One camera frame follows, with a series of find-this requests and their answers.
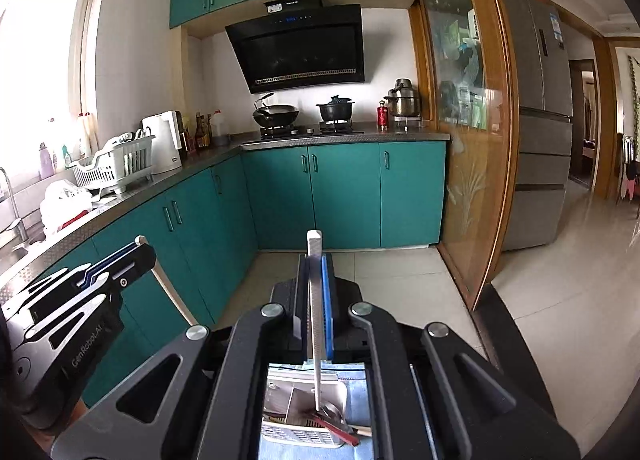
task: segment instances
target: plastic bag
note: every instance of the plastic bag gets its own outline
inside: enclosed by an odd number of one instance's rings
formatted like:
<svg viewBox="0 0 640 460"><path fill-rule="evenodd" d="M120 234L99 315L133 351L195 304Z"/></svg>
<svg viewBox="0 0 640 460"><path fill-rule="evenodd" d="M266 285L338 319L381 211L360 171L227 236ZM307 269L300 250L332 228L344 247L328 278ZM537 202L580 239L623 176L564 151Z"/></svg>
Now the plastic bag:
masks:
<svg viewBox="0 0 640 460"><path fill-rule="evenodd" d="M93 208L91 197L87 189L78 187L69 180L58 180L50 184L40 204L45 235L55 234L71 221L90 212Z"/></svg>

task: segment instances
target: stainless steel refrigerator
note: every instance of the stainless steel refrigerator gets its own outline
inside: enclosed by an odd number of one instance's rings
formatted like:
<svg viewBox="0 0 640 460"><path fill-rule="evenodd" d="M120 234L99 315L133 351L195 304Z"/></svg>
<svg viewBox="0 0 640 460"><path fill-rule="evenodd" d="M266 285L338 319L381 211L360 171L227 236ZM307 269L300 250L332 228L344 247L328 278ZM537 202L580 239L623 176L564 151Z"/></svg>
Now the stainless steel refrigerator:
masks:
<svg viewBox="0 0 640 460"><path fill-rule="evenodd" d="M504 0L518 72L518 174L503 250L556 239L569 174L572 95L558 11L540 0Z"/></svg>

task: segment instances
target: stainless steel countertop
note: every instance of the stainless steel countertop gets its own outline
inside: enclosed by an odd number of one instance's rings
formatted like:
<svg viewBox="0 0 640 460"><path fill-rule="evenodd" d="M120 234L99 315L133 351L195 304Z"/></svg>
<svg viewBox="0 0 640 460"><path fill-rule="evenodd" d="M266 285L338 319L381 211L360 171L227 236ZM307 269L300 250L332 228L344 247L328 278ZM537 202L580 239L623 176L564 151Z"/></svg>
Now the stainless steel countertop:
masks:
<svg viewBox="0 0 640 460"><path fill-rule="evenodd" d="M212 147L202 153L190 156L182 167L127 186L127 191L99 206L89 214L65 227L62 231L31 247L30 252L12 268L0 275L0 304L33 281L49 266L59 261L71 250L88 240L111 222L135 209L152 197L166 191L178 182L231 158L242 151L300 147L334 143L392 142L392 141L447 141L448 133L434 133L425 128L396 129L390 127L379 131L375 122L354 122L354 131L364 133L335 136L305 136L278 140L260 140L260 133L253 131L232 135L231 143L222 147Z"/></svg>

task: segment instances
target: utensil basket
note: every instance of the utensil basket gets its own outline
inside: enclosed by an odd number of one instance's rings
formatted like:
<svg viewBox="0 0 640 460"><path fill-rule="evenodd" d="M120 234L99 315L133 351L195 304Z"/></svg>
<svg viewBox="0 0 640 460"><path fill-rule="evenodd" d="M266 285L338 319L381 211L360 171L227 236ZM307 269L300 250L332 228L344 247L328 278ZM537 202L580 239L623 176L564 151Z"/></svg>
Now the utensil basket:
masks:
<svg viewBox="0 0 640 460"><path fill-rule="evenodd" d="M71 164L79 187L121 194L127 184L151 174L151 140L155 135L105 147Z"/></svg>
<svg viewBox="0 0 640 460"><path fill-rule="evenodd" d="M265 439L284 444L324 448L337 448L344 444L328 429L301 418L298 414L299 411L314 408L313 386L313 374L309 375L300 370L290 374L281 370L277 373L270 370L267 376L264 409L275 413L286 411L286 416L282 419L268 417L268 420L263 417L261 434ZM301 396L295 397L293 388L296 388L296 393ZM335 404L344 415L347 405L346 384L335 375L322 374L321 400Z"/></svg>

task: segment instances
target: dish drying rack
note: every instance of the dish drying rack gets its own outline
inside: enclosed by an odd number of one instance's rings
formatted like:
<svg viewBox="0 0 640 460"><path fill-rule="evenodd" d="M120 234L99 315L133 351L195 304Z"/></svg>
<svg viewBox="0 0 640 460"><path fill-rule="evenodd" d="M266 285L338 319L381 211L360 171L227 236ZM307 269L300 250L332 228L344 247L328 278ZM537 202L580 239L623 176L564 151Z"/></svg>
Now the dish drying rack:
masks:
<svg viewBox="0 0 640 460"><path fill-rule="evenodd" d="M102 196L122 194L127 184L151 174L151 141L155 135L107 145L93 156L71 163L79 187Z"/></svg>
<svg viewBox="0 0 640 460"><path fill-rule="evenodd" d="M347 385L335 374L322 374L322 400L335 404L346 414ZM283 372L270 369L264 397L264 411L283 417L263 416L261 435L271 442L311 447L337 448L343 440L328 429L308 420L302 413L314 407L313 372Z"/></svg>

